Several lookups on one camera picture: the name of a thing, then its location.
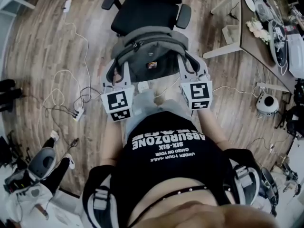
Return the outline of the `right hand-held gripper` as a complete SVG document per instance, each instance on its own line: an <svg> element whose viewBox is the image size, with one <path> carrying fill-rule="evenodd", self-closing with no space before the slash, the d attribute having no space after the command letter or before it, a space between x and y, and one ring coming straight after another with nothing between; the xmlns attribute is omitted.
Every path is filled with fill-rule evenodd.
<svg viewBox="0 0 304 228"><path fill-rule="evenodd" d="M177 59L180 77L187 78L187 67L180 54L177 55ZM213 100L213 85L208 74L207 64L201 57L193 54L189 54L189 62L199 77L182 82L180 84L181 94L190 110L208 109Z"/></svg>

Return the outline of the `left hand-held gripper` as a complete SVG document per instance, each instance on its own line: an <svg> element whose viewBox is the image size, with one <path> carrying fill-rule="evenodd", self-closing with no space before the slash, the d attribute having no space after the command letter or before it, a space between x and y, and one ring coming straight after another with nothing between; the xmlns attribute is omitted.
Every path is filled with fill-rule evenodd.
<svg viewBox="0 0 304 228"><path fill-rule="evenodd" d="M101 100L107 115L113 122L133 117L133 98L135 88L131 84L129 63L122 66L122 80L113 84L116 60L112 59L102 72L103 94Z"/></svg>

